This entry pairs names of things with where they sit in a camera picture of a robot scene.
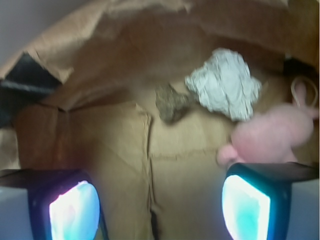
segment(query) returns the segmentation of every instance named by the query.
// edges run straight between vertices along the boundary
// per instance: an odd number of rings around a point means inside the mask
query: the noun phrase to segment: aluminum foil ball
[[[203,107],[223,113],[232,121],[246,121],[253,116],[252,105],[262,87],[250,75],[243,57],[224,48],[213,51],[202,67],[185,78],[185,85],[197,94]]]

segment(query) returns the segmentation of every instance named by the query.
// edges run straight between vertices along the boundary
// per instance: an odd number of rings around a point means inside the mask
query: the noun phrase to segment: brown paper bag
[[[22,168],[89,171],[112,239],[229,239],[215,157],[235,123],[195,106],[168,126],[155,86],[185,92],[184,77],[229,48],[262,82],[265,112],[291,100],[285,54],[318,67],[318,19],[315,0],[92,1],[24,49],[63,86],[18,115],[11,152]],[[295,151],[319,161],[319,122]]]

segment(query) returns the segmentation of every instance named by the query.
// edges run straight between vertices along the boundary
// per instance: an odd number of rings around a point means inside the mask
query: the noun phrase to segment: white wall
[[[46,28],[90,0],[0,0],[0,66]]]

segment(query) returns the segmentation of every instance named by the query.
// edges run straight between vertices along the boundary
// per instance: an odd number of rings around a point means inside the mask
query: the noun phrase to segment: pink plush toy
[[[231,134],[231,143],[217,153],[220,166],[229,168],[234,163],[297,162],[292,148],[311,137],[313,119],[319,118],[319,109],[306,105],[306,86],[299,79],[296,78],[291,86],[293,104],[278,105],[237,125]],[[318,98],[316,87],[315,91],[314,104]]]

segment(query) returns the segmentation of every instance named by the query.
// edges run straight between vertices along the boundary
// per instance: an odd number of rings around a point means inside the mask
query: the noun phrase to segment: glowing light
[[[225,225],[234,240],[266,240],[270,197],[237,175],[226,178],[222,188]]]
[[[97,190],[82,181],[49,205],[52,240],[93,240],[99,226]]]

